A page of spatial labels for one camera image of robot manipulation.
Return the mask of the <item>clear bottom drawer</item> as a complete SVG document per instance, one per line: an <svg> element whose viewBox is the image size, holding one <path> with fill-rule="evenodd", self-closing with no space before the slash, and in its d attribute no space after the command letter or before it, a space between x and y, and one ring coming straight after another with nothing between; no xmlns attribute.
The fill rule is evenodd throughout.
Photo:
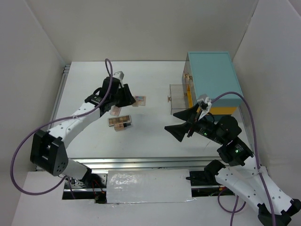
<svg viewBox="0 0 301 226"><path fill-rule="evenodd" d="M182 84L170 84L167 102L170 103L172 115L191 108L193 104L190 100L188 86Z"/></svg>

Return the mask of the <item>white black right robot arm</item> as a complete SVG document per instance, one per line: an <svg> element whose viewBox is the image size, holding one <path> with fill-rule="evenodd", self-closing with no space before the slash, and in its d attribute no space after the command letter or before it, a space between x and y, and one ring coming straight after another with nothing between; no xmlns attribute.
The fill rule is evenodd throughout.
<svg viewBox="0 0 301 226"><path fill-rule="evenodd" d="M300 200L286 195L269 177L266 167L257 165L255 155L239 138L242 130L234 117L226 115L214 123L205 116L200 119L201 114L198 105L174 113L184 123L165 126L165 130L179 142L197 133L220 144L217 152L221 160L213 160L204 168L206 182L230 189L258 213L264 226L288 225L301 210Z"/></svg>

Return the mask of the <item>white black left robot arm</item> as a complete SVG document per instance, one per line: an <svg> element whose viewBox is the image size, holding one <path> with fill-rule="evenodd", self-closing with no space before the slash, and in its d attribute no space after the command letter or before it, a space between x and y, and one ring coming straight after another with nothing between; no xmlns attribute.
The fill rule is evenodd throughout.
<svg viewBox="0 0 301 226"><path fill-rule="evenodd" d="M32 141L30 161L53 176L69 176L83 188L92 185L100 177L86 165L68 158L66 149L72 140L87 126L100 119L113 106L124 107L135 103L123 72L107 77L103 85L85 99L70 119L48 131L38 130Z"/></svg>

